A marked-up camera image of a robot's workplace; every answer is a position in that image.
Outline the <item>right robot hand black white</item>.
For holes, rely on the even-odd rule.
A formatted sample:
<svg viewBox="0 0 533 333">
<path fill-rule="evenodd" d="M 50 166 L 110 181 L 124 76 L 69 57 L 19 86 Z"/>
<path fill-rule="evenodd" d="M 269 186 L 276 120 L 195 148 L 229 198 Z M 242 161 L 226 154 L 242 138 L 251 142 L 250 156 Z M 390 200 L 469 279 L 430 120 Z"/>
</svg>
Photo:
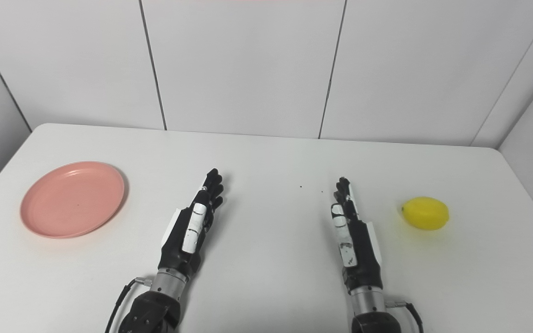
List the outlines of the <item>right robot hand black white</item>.
<svg viewBox="0 0 533 333">
<path fill-rule="evenodd" d="M 342 259 L 343 282 L 349 292 L 364 287 L 382 290 L 381 254 L 372 223 L 360 219 L 349 179 L 340 177 L 330 207 Z"/>
</svg>

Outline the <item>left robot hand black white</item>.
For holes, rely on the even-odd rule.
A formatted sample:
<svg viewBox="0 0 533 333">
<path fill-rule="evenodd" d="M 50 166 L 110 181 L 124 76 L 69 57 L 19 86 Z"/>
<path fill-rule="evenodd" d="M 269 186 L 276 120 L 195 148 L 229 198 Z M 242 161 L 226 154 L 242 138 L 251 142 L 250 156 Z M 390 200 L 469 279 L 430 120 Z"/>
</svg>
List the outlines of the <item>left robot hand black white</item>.
<svg viewBox="0 0 533 333">
<path fill-rule="evenodd" d="M 219 170 L 213 168 L 190 206 L 177 214 L 161 247 L 159 270 L 176 270 L 186 278 L 192 278 L 198 272 L 202 263 L 200 251 L 207 232 L 213 226 L 216 210 L 224 202 L 222 181 Z"/>
</svg>

